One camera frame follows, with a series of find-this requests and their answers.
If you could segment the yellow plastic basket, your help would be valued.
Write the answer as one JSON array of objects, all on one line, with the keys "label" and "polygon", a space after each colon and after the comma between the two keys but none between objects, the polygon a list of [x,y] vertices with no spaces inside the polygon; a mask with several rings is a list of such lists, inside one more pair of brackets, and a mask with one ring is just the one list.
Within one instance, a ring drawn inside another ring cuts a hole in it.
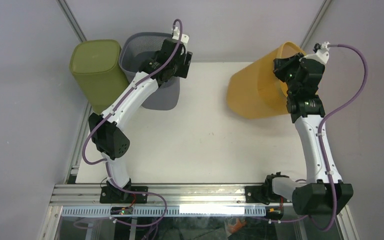
[{"label": "yellow plastic basket", "polygon": [[287,85],[274,75],[274,60],[298,53],[306,54],[298,45],[288,41],[233,74],[226,93],[229,109],[246,119],[288,114]]}]

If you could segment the green plastic basket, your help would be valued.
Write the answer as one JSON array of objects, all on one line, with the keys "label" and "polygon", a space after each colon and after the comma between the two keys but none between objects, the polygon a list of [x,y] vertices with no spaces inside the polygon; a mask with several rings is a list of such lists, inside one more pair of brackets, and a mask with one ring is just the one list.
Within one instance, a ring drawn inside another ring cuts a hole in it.
[{"label": "green plastic basket", "polygon": [[92,110],[101,114],[127,88],[129,81],[119,66],[121,45],[113,39],[87,40],[71,55],[69,70]]}]

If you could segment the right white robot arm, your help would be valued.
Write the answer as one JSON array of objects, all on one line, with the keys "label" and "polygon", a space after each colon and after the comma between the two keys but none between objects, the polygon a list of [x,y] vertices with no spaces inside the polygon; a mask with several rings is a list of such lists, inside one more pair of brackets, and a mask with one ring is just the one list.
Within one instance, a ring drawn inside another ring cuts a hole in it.
[{"label": "right white robot arm", "polygon": [[344,183],[329,149],[325,128],[326,113],[317,94],[325,64],[302,53],[273,61],[274,76],[286,84],[286,108],[298,132],[305,158],[306,183],[300,184],[280,172],[268,175],[263,198],[292,201],[298,215],[336,216],[354,194]]}]

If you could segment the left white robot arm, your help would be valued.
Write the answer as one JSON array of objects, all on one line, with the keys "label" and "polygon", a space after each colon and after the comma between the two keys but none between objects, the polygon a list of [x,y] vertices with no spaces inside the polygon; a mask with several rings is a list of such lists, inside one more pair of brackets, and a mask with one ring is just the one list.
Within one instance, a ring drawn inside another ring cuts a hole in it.
[{"label": "left white robot arm", "polygon": [[101,114],[93,113],[88,118],[92,141],[104,163],[107,184],[111,197],[125,203],[131,194],[131,178],[123,159],[131,141],[125,135],[127,123],[144,101],[173,77],[186,78],[191,64],[192,52],[187,51],[187,40],[168,38],[159,50],[145,59],[138,67],[134,78],[122,94]]}]

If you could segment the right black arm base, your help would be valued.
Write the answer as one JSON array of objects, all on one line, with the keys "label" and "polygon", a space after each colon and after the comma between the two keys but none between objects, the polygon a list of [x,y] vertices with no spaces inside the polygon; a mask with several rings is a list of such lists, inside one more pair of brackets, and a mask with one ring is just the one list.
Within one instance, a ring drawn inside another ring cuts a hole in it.
[{"label": "right black arm base", "polygon": [[260,185],[246,185],[244,187],[245,202],[248,204],[262,203],[265,205],[280,203],[282,196],[275,194],[273,190],[273,180],[275,178],[289,178],[289,176],[279,171],[268,174]]}]

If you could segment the orange object under table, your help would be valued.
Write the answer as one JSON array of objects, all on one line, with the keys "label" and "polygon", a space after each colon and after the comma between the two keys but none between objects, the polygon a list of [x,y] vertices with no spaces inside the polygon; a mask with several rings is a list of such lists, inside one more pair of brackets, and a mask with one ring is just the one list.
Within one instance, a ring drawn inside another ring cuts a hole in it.
[{"label": "orange object under table", "polygon": [[238,230],[243,228],[247,224],[247,221],[244,218],[230,218],[227,221],[227,231],[230,234],[236,233]]}]

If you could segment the aluminium front rail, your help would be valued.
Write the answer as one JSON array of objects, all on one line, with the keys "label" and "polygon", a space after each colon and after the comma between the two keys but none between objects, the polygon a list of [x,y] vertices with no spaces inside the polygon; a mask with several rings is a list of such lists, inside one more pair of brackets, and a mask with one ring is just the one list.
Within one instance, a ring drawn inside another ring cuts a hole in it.
[{"label": "aluminium front rail", "polygon": [[[161,195],[169,206],[177,204],[244,204],[251,194],[244,184],[145,184],[148,191]],[[96,206],[100,204],[103,184],[57,184],[51,206]]]}]

